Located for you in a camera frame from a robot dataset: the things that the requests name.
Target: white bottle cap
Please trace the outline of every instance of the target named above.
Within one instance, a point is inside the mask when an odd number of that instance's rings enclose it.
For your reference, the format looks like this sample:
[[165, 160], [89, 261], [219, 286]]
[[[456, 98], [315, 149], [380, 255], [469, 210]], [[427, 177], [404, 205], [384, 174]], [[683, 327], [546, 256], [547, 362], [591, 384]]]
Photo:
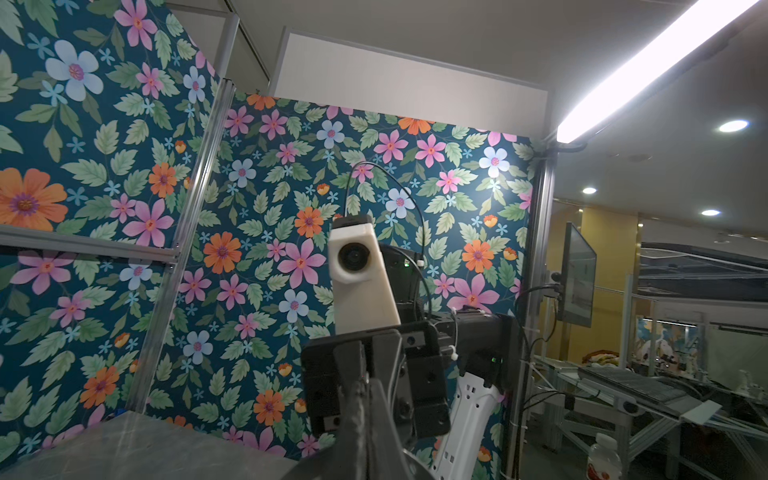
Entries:
[[618, 444], [616, 443], [616, 439], [614, 439], [613, 437], [609, 437], [604, 433], [598, 433], [595, 436], [595, 439], [597, 440], [598, 445], [603, 446], [606, 449], [610, 449], [610, 450], [618, 449]]

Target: black keyboard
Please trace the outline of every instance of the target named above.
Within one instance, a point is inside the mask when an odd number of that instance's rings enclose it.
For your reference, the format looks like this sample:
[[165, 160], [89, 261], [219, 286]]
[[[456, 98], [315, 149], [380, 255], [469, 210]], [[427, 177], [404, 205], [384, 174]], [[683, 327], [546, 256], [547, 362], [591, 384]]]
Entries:
[[582, 377], [592, 377], [598, 382], [624, 390], [648, 402], [667, 403], [687, 395], [683, 390], [625, 369], [579, 367], [578, 371]]

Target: white flower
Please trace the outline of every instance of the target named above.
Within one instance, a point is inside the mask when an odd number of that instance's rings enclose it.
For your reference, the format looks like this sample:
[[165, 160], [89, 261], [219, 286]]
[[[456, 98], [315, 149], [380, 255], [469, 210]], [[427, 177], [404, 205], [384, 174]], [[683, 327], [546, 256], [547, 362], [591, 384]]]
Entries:
[[406, 208], [408, 210], [413, 210], [415, 207], [413, 200], [408, 198], [409, 193], [411, 193], [410, 188], [404, 188], [403, 190], [397, 190], [396, 188], [391, 189], [389, 191], [389, 198], [391, 198], [391, 200], [387, 200], [385, 205], [386, 209], [390, 212], [395, 212], [395, 215], [398, 218], [405, 218], [408, 213]]
[[80, 55], [71, 43], [59, 40], [54, 44], [58, 58], [45, 61], [45, 70], [59, 81], [67, 80], [67, 96], [75, 101], [85, 100], [85, 88], [95, 94], [104, 90], [104, 83], [92, 72], [98, 70], [98, 61], [89, 51]]
[[310, 308], [304, 305], [306, 302], [306, 293], [294, 292], [293, 290], [286, 291], [286, 299], [280, 302], [278, 308], [285, 313], [288, 312], [288, 321], [290, 323], [296, 323], [299, 319], [298, 315], [306, 316], [310, 312]]
[[493, 147], [486, 147], [482, 153], [485, 156], [480, 159], [480, 168], [487, 168], [490, 178], [498, 177], [499, 170], [502, 172], [509, 170], [509, 162], [504, 160], [507, 157], [507, 151], [503, 148], [494, 150]]
[[205, 77], [197, 73], [197, 68], [190, 67], [189, 75], [184, 75], [184, 87], [190, 89], [190, 103], [205, 100]]
[[317, 140], [325, 140], [326, 143], [323, 145], [325, 148], [333, 148], [333, 142], [340, 144], [344, 141], [344, 134], [340, 131], [344, 125], [340, 121], [331, 123], [330, 120], [326, 120], [321, 126], [323, 129], [317, 132]]
[[184, 346], [184, 355], [192, 357], [192, 363], [200, 365], [203, 362], [203, 355], [210, 355], [214, 350], [214, 346], [207, 343], [208, 332], [203, 330], [200, 333], [189, 332], [187, 334], [187, 341], [189, 342]]
[[243, 161], [235, 160], [232, 162], [232, 171], [230, 172], [230, 180], [237, 182], [237, 186], [244, 188], [248, 183], [248, 180], [256, 178], [256, 170], [251, 168], [253, 161], [246, 158]]
[[150, 277], [152, 277], [152, 269], [148, 268], [149, 265], [149, 263], [129, 263], [128, 266], [120, 272], [120, 280], [123, 282], [130, 280], [130, 282], [128, 282], [128, 289], [136, 290], [142, 280], [149, 280]]

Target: camera lens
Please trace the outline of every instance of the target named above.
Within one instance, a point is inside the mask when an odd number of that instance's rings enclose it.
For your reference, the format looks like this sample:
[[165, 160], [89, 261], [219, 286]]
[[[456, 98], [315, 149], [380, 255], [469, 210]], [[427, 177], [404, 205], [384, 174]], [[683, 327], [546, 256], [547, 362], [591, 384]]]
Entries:
[[339, 263], [347, 270], [356, 272], [368, 264], [368, 247], [362, 243], [348, 243], [339, 251]]

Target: small blue flower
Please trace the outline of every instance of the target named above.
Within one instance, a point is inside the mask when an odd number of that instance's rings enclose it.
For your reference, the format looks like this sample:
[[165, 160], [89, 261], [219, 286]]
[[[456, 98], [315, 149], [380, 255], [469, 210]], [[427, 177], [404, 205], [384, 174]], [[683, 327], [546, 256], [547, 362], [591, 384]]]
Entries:
[[67, 342], [71, 342], [80, 336], [80, 326], [78, 325], [75, 328], [68, 326], [65, 332], [66, 333], [64, 334], [64, 338], [67, 340]]
[[102, 345], [98, 346], [98, 352], [106, 353], [106, 352], [109, 352], [109, 349], [111, 348], [112, 348], [112, 342], [110, 342], [109, 340], [105, 340]]
[[107, 182], [107, 186], [104, 188], [104, 191], [107, 192], [110, 197], [112, 195], [118, 195], [120, 193], [120, 184], [116, 184], [110, 180]]
[[9, 319], [8, 317], [5, 317], [0, 322], [0, 333], [10, 333], [11, 327], [14, 326], [15, 324], [16, 322], [12, 322], [11, 319]]
[[31, 43], [27, 44], [27, 48], [30, 48], [31, 50], [37, 50], [38, 51], [38, 57], [40, 57], [41, 60], [45, 60], [45, 56], [54, 57], [53, 51], [48, 48], [48, 46], [51, 44], [51, 41], [48, 40], [48, 37], [42, 37], [40, 40], [38, 40], [37, 37], [35, 37], [34, 34], [28, 33], [27, 36], [30, 40], [32, 40]]
[[192, 366], [192, 358], [188, 358], [185, 360], [181, 360], [181, 369], [184, 371], [184, 373], [189, 373], [190, 370], [192, 370], [194, 367]]
[[67, 104], [67, 99], [60, 95], [60, 93], [64, 91], [64, 85], [56, 84], [52, 87], [46, 80], [43, 80], [41, 84], [45, 91], [41, 91], [40, 96], [43, 98], [50, 98], [52, 107], [58, 105], [58, 102]]
[[83, 153], [84, 146], [85, 146], [85, 142], [80, 141], [77, 137], [72, 137], [72, 143], [67, 144], [67, 147], [72, 149], [73, 154]]
[[145, 114], [152, 115], [154, 113], [154, 102], [149, 101], [149, 98], [144, 99], [144, 105], [142, 105]]
[[18, 454], [24, 455], [27, 453], [32, 453], [35, 450], [35, 447], [40, 445], [40, 442], [42, 442], [42, 440], [40, 440], [40, 435], [42, 435], [42, 432], [38, 432], [38, 434], [34, 437], [27, 437], [24, 439], [24, 446], [18, 450]]
[[85, 192], [84, 187], [78, 188], [78, 191], [68, 188], [67, 193], [70, 194], [70, 197], [67, 197], [67, 202], [74, 202], [75, 205], [80, 207], [80, 202], [85, 202], [88, 199], [88, 197], [83, 195], [83, 192]]
[[56, 0], [57, 7], [64, 7], [69, 15], [74, 15], [72, 9], [80, 10], [80, 6], [74, 3], [72, 0]]
[[139, 301], [139, 292], [129, 292], [128, 298], [125, 300], [125, 303], [123, 305], [133, 305], [134, 303]]
[[101, 54], [101, 61], [106, 62], [107, 65], [112, 65], [114, 57], [110, 55], [109, 48], [105, 48], [104, 50], [99, 48], [98, 52]]

